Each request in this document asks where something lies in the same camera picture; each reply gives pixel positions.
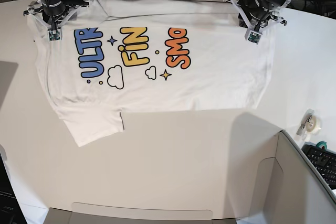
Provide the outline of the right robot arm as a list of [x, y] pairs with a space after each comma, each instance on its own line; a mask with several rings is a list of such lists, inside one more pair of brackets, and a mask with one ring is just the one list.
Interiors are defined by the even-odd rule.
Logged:
[[84, 0], [37, 0], [28, 5], [23, 15], [32, 15], [55, 35], [60, 32], [66, 16], [72, 9], [88, 6], [89, 3]]

